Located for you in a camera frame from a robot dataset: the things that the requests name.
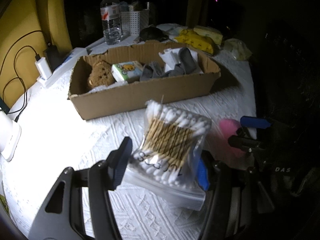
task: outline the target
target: torn cardboard edge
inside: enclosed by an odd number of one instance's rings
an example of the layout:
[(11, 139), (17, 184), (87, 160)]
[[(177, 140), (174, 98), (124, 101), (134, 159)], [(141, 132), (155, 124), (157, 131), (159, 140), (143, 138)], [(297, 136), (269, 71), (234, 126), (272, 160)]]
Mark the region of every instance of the torn cardboard edge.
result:
[(69, 99), (80, 116), (88, 120), (144, 108), (145, 102), (150, 99), (160, 101), (163, 98), (163, 103), (166, 104), (208, 95), (214, 82), (221, 76), (220, 68), (206, 54), (189, 46), (187, 47), (198, 52), (199, 66), (203, 74), (151, 79), (85, 94), (89, 91), (87, 79), (92, 66), (100, 60), (110, 65), (133, 60), (142, 64), (157, 61), (164, 67), (164, 62), (158, 53), (164, 49), (181, 47), (186, 47), (186, 44), (148, 42), (142, 45), (111, 48), (104, 54), (81, 57), (71, 75)]

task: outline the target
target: crumpled plastic bag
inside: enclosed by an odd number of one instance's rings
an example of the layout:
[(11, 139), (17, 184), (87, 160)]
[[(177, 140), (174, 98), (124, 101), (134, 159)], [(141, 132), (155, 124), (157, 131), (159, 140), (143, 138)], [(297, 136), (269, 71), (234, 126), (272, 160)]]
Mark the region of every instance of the crumpled plastic bag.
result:
[(243, 61), (251, 57), (252, 52), (243, 41), (238, 39), (228, 39), (224, 42), (224, 50), (230, 51), (235, 60)]

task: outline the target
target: white lamp base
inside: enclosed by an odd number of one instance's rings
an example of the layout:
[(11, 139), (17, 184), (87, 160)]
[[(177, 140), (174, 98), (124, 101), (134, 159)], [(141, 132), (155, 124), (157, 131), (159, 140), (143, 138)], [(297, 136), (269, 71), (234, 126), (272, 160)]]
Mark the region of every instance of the white lamp base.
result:
[(14, 151), (17, 147), (18, 141), (21, 135), (21, 127), (18, 123), (12, 122), (12, 135), (8, 140), (6, 146), (4, 147), (3, 152), (1, 153), (2, 156), (9, 162), (11, 161)]

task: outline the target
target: white plastic basket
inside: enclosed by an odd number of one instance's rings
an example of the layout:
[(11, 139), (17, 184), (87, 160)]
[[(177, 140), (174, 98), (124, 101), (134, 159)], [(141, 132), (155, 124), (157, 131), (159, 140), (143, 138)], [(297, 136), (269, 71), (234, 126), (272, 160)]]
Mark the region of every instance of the white plastic basket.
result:
[(137, 12), (121, 12), (121, 27), (123, 33), (138, 36), (140, 31), (149, 25), (149, 10)]

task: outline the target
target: white power strip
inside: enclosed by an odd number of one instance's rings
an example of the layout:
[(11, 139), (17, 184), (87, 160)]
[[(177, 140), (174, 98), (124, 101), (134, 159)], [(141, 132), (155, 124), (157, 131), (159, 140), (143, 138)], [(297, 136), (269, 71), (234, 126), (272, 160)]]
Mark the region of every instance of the white power strip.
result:
[(87, 49), (85, 48), (75, 48), (73, 49), (70, 54), (67, 56), (67, 58), (65, 59), (65, 61), (55, 69), (55, 71), (52, 73), (52, 75), (47, 78), (44, 79), (41, 76), (39, 76), (37, 78), (37, 81), (44, 87), (44, 88), (49, 88), (50, 86), (52, 86), (57, 80), (58, 78), (60, 78), (65, 72), (67, 72), (68, 70), (72, 69), (76, 62), (78, 61), (78, 59), (81, 56), (87, 56), (88, 52)]

